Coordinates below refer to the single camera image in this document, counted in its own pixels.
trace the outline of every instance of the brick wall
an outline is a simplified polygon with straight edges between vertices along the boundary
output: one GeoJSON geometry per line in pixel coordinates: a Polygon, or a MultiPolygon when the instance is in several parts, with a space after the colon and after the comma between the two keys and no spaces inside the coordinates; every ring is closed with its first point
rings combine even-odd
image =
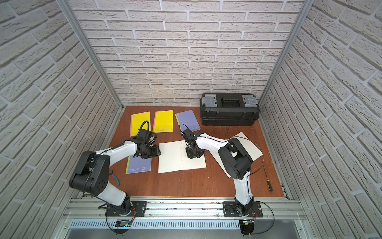
{"type": "Polygon", "coordinates": [[[55,1],[2,1],[0,56],[0,238],[50,238],[117,107],[55,1]]]}
{"type": "Polygon", "coordinates": [[[320,238],[382,235],[381,0],[316,0],[261,109],[320,238]]]}
{"type": "Polygon", "coordinates": [[[302,1],[70,0],[125,105],[260,96],[302,1]]]}

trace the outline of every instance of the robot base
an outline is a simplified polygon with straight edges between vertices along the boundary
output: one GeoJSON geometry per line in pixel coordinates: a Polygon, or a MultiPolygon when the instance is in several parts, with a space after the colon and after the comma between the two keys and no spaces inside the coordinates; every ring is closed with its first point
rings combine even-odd
{"type": "Polygon", "coordinates": [[[245,215],[241,215],[239,213],[241,213],[243,211],[243,207],[245,207],[241,203],[223,202],[224,217],[228,217],[228,218],[233,218],[233,217],[237,218],[237,217],[244,217],[244,216],[252,217],[252,210],[256,212],[255,216],[257,218],[261,218],[263,216],[259,202],[250,201],[246,206],[248,208],[248,210],[246,210],[247,213],[245,215]]]}

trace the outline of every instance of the white paper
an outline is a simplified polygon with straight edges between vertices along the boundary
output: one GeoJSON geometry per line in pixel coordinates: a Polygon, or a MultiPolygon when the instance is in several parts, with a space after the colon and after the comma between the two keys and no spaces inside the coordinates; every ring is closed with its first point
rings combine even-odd
{"type": "Polygon", "coordinates": [[[187,157],[186,142],[184,140],[160,143],[159,149],[161,154],[159,156],[158,173],[206,167],[204,155],[193,159],[187,157]]]}
{"type": "MultiPolygon", "coordinates": [[[[243,134],[243,132],[240,132],[238,133],[237,135],[235,136],[239,136],[239,137],[243,137],[243,138],[248,138],[247,136],[245,136],[245,134],[243,134]]],[[[240,143],[242,144],[242,146],[245,148],[245,150],[248,152],[248,154],[251,156],[252,158],[252,161],[255,161],[256,159],[258,159],[261,155],[262,155],[262,152],[256,147],[256,145],[254,145],[251,141],[249,140],[245,140],[243,138],[237,138],[240,143]]],[[[212,156],[215,158],[215,160],[218,162],[218,164],[220,165],[220,167],[223,169],[223,171],[225,172],[225,174],[227,175],[227,177],[231,177],[227,171],[225,170],[224,168],[224,165],[223,165],[223,162],[222,162],[222,159],[220,158],[220,155],[217,154],[217,153],[212,153],[212,156]]]]}

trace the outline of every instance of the black mounting plate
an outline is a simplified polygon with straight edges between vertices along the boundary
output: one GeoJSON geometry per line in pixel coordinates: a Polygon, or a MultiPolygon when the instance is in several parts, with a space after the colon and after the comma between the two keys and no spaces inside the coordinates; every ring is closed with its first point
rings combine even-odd
{"type": "MultiPolygon", "coordinates": [[[[144,212],[146,211],[146,201],[131,201],[133,204],[133,207],[135,207],[135,210],[137,212],[137,215],[135,216],[144,216],[144,212]]],[[[113,208],[108,208],[107,209],[107,214],[106,216],[121,216],[118,213],[116,213],[113,208]]],[[[134,211],[131,210],[129,214],[126,216],[134,216],[134,211]]]]}
{"type": "MultiPolygon", "coordinates": [[[[251,207],[252,210],[256,212],[255,216],[257,218],[262,218],[262,210],[259,202],[255,202],[254,205],[251,207]]],[[[241,217],[236,212],[236,203],[233,201],[230,202],[223,202],[223,211],[224,211],[224,217],[226,218],[233,218],[233,217],[241,217]]]]}

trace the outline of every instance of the wooden floor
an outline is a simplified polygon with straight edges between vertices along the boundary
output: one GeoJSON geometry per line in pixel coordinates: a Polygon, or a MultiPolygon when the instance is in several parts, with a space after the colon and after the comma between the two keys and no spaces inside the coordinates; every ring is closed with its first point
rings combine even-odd
{"type": "MultiPolygon", "coordinates": [[[[162,106],[127,106],[113,136],[110,146],[118,145],[123,139],[130,138],[130,115],[150,111],[151,125],[154,122],[155,111],[174,110],[179,113],[192,109],[198,119],[201,131],[217,137],[227,139],[241,131],[252,141],[258,143],[264,152],[264,165],[273,191],[268,190],[264,170],[250,176],[251,190],[254,197],[283,197],[274,165],[270,158],[268,147],[256,121],[248,126],[203,126],[200,119],[199,107],[162,107],[162,106]]],[[[176,118],[174,117],[173,132],[158,133],[155,144],[183,140],[176,118]]],[[[167,172],[158,174],[158,157],[152,159],[151,171],[135,174],[125,174],[127,158],[114,164],[111,169],[120,181],[120,190],[131,196],[160,196],[160,197],[234,197],[235,186],[233,179],[228,178],[213,156],[206,151],[206,168],[167,172]]],[[[252,172],[261,166],[260,157],[252,164],[252,172]]],[[[109,181],[117,186],[113,177],[109,181]]]]}

